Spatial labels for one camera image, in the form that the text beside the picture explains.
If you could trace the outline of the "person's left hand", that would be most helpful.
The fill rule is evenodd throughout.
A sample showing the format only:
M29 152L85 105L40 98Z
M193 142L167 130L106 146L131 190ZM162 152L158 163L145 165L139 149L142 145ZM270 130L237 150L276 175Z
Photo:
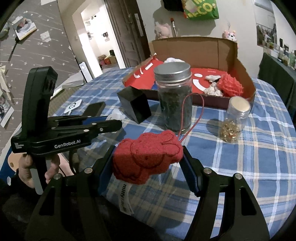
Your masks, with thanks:
M24 153L18 161L18 176L30 188L34 188L34 182L30 172L30 166L33 160L30 155ZM46 183L49 184L54 175L59 173L60 158L58 155L53 156L51 159L51 166L45 173Z

